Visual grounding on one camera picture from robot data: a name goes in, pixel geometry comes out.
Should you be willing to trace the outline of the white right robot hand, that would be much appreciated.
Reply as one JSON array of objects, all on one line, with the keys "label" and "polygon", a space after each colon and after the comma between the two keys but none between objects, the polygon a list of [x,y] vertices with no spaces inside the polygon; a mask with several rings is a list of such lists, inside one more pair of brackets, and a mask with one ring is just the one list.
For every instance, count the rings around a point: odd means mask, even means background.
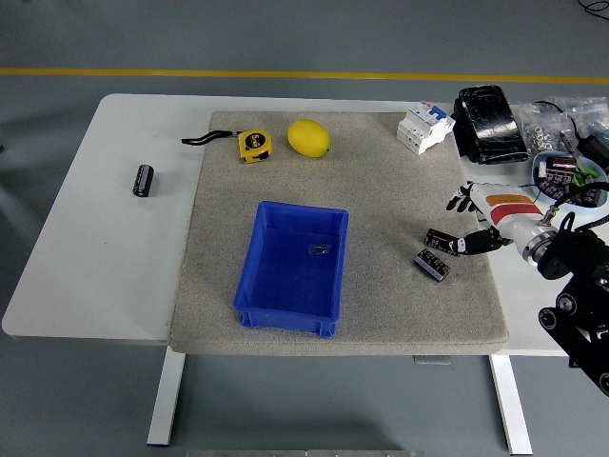
[{"label": "white right robot hand", "polygon": [[448,243],[450,250],[464,255],[486,253],[513,243],[522,259],[535,265],[558,233],[518,187],[469,182],[459,187],[446,208],[474,211],[482,226]]}]

